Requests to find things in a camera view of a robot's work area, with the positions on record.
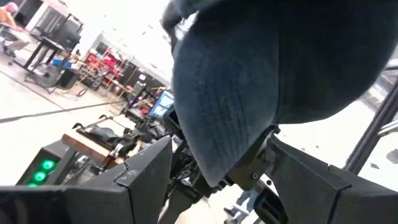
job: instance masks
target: computer monitor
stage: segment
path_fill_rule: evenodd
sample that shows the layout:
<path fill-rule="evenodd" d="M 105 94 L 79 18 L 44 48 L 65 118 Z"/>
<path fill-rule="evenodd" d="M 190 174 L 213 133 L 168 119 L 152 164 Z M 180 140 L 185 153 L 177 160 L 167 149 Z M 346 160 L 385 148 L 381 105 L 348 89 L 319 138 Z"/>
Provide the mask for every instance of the computer monitor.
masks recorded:
<path fill-rule="evenodd" d="M 173 105 L 174 96 L 169 91 L 165 90 L 157 99 L 156 103 L 150 109 L 149 115 L 162 119 L 166 111 Z"/>
<path fill-rule="evenodd" d="M 79 26 L 73 21 L 66 21 L 66 23 L 55 33 L 55 37 L 53 37 L 53 39 L 67 50 L 73 50 L 81 39 L 78 29 Z"/>

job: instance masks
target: green led light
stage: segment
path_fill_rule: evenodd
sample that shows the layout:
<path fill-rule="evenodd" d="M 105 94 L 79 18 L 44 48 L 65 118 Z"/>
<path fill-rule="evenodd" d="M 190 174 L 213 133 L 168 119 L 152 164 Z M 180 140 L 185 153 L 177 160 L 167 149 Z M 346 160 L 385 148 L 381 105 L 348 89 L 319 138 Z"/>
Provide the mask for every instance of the green led light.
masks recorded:
<path fill-rule="evenodd" d="M 43 181 L 45 179 L 46 176 L 47 175 L 45 175 L 45 173 L 43 173 L 43 172 L 37 172 L 35 174 L 35 180 L 38 181 L 38 182 L 41 182 L 41 181 Z"/>
<path fill-rule="evenodd" d="M 52 170 L 55 167 L 55 163 L 54 161 L 44 161 L 42 167 L 45 170 Z"/>

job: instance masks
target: workbench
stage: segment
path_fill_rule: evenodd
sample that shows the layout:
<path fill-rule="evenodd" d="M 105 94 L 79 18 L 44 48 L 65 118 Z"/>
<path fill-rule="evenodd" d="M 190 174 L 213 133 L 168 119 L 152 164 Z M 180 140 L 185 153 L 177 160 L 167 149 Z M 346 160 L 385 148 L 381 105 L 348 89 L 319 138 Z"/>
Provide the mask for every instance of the workbench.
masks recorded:
<path fill-rule="evenodd" d="M 100 118 L 94 124 L 102 128 L 105 127 L 111 128 L 118 136 L 123 135 L 123 131 L 125 128 L 132 128 L 132 124 L 126 124 L 120 122 L 120 119 L 118 119 L 117 117 Z M 102 163 L 109 154 L 108 149 L 104 148 L 103 146 L 100 146 L 98 143 L 78 133 L 77 129 L 78 128 L 71 129 L 69 131 L 66 131 L 62 135 L 62 142 L 68 145 L 69 148 L 64 157 L 61 159 L 61 161 L 58 162 L 57 168 L 54 170 L 54 172 L 49 176 L 49 178 L 45 182 L 46 185 L 58 185 L 62 183 L 62 181 L 66 178 L 70 169 L 74 165 L 75 156 L 78 152 L 81 155 L 87 156 L 91 160 L 98 163 Z M 137 146 L 134 148 L 134 150 L 132 150 L 128 154 L 128 156 L 131 157 L 135 155 L 140 150 L 141 145 L 142 142 L 138 141 Z M 112 165 L 114 166 L 123 163 L 123 161 L 124 161 L 123 158 L 118 157 Z"/>
<path fill-rule="evenodd" d="M 46 65 L 48 65 L 53 60 L 53 58 L 56 56 L 56 54 L 61 51 L 66 52 L 68 56 L 71 54 L 70 51 L 68 51 L 67 49 L 65 49 L 64 47 L 62 47 L 60 44 L 56 43 L 55 41 L 49 39 L 48 37 L 40 37 L 40 44 L 33 51 L 32 55 L 29 57 L 29 59 L 26 61 L 26 63 L 22 64 L 22 63 L 18 62 L 17 60 L 14 60 L 14 63 L 17 64 L 18 66 L 24 68 L 28 72 L 33 72 L 34 69 L 36 68 L 36 66 L 38 64 L 42 63 L 43 59 L 46 57 L 47 52 L 49 50 L 52 50 L 52 53 L 51 53 L 50 57 L 46 60 L 46 62 L 45 62 Z"/>

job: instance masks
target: white floor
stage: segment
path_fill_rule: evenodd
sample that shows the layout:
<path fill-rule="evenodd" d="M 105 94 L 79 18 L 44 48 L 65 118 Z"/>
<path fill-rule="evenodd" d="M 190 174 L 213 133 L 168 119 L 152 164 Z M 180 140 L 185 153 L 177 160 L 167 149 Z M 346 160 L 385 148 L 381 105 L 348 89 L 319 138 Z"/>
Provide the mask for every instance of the white floor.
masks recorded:
<path fill-rule="evenodd" d="M 0 56 L 0 121 L 15 116 L 104 103 L 102 97 L 91 91 L 81 98 L 57 92 L 49 95 L 45 90 L 23 82 L 23 79 L 23 69 L 16 65 L 8 66 L 7 60 Z M 63 132 L 76 122 L 89 123 L 101 114 L 110 112 L 107 107 L 98 106 L 0 123 L 0 185 L 14 185 L 42 146 L 60 139 Z M 298 149 L 342 167 L 373 114 L 362 103 L 355 102 L 324 121 L 282 126 L 279 136 Z M 398 190 L 395 178 L 398 165 L 391 164 L 386 154 L 398 147 L 396 139 L 396 134 L 383 139 L 371 156 L 369 163 L 377 164 L 380 170 L 366 166 L 361 174 L 394 190 Z M 213 195 L 209 203 L 195 205 L 180 217 L 178 223 L 222 223 L 225 218 L 222 208 L 233 203 L 239 193 L 236 186 L 228 187 Z"/>

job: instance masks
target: dark blue cloth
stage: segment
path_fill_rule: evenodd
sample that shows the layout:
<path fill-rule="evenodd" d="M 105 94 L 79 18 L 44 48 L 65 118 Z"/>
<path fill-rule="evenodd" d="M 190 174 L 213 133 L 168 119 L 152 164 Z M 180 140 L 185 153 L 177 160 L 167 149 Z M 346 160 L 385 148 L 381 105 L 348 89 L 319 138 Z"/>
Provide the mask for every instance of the dark blue cloth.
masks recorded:
<path fill-rule="evenodd" d="M 396 46 L 397 21 L 396 1 L 227 0 L 200 11 L 173 89 L 208 183 L 270 124 L 325 119 L 360 97 Z"/>
<path fill-rule="evenodd" d="M 176 9 L 183 18 L 188 18 L 197 11 L 208 9 L 226 0 L 172 0 L 175 1 Z"/>

